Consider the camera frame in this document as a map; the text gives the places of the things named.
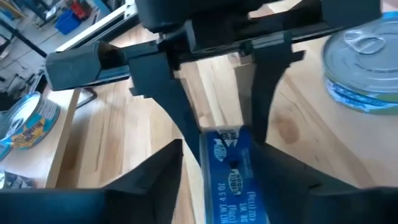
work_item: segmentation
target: wooden board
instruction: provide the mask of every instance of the wooden board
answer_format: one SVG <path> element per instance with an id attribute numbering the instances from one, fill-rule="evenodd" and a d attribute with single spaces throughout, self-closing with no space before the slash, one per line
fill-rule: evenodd
<path id="1" fill-rule="evenodd" d="M 296 0 L 265 6 L 252 16 L 284 11 Z M 131 45 L 155 36 L 136 27 L 115 40 Z M 335 103 L 322 83 L 324 39 L 297 44 L 304 61 L 287 70 L 275 93 L 267 142 L 327 174 L 358 187 L 398 185 L 396 116 L 373 116 Z M 183 80 L 202 127 L 240 125 L 233 55 L 182 65 Z M 98 99 L 77 111 L 74 141 L 62 164 L 59 187 L 101 187 L 135 168 L 173 138 L 178 129 L 152 99 L 132 97 L 131 81 L 101 86 Z M 204 223 L 203 179 L 189 148 L 174 223 Z"/>
<path id="2" fill-rule="evenodd" d="M 79 90 L 50 92 L 47 98 L 56 102 L 60 116 L 41 142 L 28 150 L 13 149 L 0 162 L 0 169 L 33 178 L 37 187 L 55 187 L 67 145 Z"/>

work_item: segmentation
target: metal can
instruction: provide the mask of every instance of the metal can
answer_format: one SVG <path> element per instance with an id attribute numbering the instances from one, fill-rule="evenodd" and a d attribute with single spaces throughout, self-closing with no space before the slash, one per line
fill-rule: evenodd
<path id="1" fill-rule="evenodd" d="M 206 223 L 267 223 L 250 160 L 251 133 L 243 127 L 204 130 L 200 157 Z"/>
<path id="2" fill-rule="evenodd" d="M 329 95 L 346 107 L 371 114 L 398 114 L 398 103 L 390 103 L 358 94 L 346 86 L 334 83 L 325 77 L 325 86 Z"/>
<path id="3" fill-rule="evenodd" d="M 59 106 L 38 92 L 22 97 L 2 118 L 0 146 L 5 151 L 31 148 L 49 133 L 59 114 Z M 6 153 L 3 150 L 0 159 Z"/>
<path id="4" fill-rule="evenodd" d="M 17 174 L 0 170 L 0 189 L 33 189 L 35 182 Z"/>
<path id="5" fill-rule="evenodd" d="M 322 57 L 325 76 L 332 82 L 398 103 L 398 12 L 332 35 Z"/>

